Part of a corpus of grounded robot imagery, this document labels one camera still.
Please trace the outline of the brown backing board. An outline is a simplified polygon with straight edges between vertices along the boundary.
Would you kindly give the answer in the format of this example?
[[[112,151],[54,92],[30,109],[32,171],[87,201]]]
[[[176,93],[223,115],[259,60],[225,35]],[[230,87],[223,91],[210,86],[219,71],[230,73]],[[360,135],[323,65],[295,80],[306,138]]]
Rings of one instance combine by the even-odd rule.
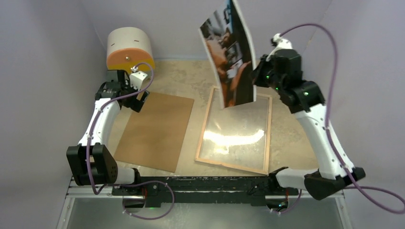
[[[193,103],[191,98],[151,92],[141,111],[131,114],[115,160],[175,172]]]

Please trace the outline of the glossy photo print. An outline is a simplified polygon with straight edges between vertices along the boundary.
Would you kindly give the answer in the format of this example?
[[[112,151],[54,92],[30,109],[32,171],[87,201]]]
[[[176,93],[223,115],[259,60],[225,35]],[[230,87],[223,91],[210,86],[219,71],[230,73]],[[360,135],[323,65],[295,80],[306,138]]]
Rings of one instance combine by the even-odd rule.
[[[238,2],[223,1],[199,27],[199,33],[220,89],[221,106],[256,101],[251,76],[256,55]]]

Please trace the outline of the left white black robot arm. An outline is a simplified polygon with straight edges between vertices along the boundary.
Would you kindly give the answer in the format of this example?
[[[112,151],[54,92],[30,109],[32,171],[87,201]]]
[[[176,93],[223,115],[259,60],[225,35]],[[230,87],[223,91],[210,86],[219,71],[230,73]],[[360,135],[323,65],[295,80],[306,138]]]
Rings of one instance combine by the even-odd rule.
[[[138,171],[117,165],[107,148],[113,123],[122,107],[140,112],[149,92],[142,89],[148,75],[138,69],[108,70],[107,80],[95,94],[91,121],[76,146],[68,147],[67,160],[79,186],[118,184],[130,195],[142,190]]]

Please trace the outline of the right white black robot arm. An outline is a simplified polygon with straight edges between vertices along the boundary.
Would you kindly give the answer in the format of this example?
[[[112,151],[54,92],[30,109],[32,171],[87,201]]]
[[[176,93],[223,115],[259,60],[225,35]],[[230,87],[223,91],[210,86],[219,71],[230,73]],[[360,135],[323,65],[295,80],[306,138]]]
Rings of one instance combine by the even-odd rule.
[[[282,49],[262,55],[252,72],[256,86],[271,87],[298,120],[310,142],[319,167],[312,170],[279,168],[269,174],[268,188],[280,194],[286,188],[307,191],[314,199],[325,199],[365,178],[362,167],[356,167],[340,143],[330,145],[337,136],[331,124],[325,123],[327,106],[318,85],[302,78],[301,55],[294,49]]]

